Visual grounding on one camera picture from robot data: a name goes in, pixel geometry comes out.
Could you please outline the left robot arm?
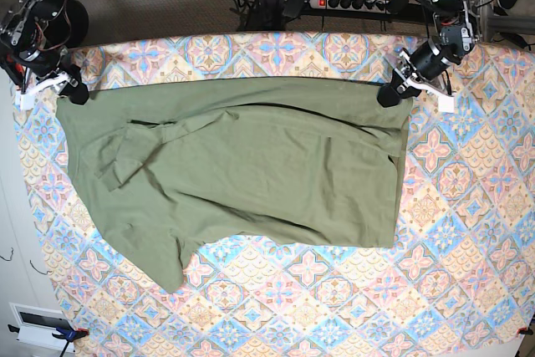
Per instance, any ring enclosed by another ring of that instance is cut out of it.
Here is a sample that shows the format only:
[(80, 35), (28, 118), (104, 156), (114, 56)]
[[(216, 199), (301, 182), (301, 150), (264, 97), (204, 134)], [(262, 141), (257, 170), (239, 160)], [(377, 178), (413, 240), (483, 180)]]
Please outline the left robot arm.
[(455, 96), (447, 70), (458, 65), (481, 39), (479, 12), (474, 0), (416, 0), (424, 9), (425, 23), (432, 23), (436, 34), (414, 52), (402, 49), (390, 82), (377, 94), (384, 108), (416, 98), (421, 92), (438, 99), (440, 111), (455, 109)]

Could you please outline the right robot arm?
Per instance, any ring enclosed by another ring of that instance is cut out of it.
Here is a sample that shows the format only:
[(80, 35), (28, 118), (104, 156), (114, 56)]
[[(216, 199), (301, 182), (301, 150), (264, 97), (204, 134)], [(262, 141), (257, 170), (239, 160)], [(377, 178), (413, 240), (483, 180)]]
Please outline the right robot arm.
[(1, 19), (1, 68), (18, 86), (16, 103), (33, 108), (37, 93), (52, 89), (83, 105), (89, 90), (69, 50), (83, 42), (89, 15), (77, 0), (18, 0)]

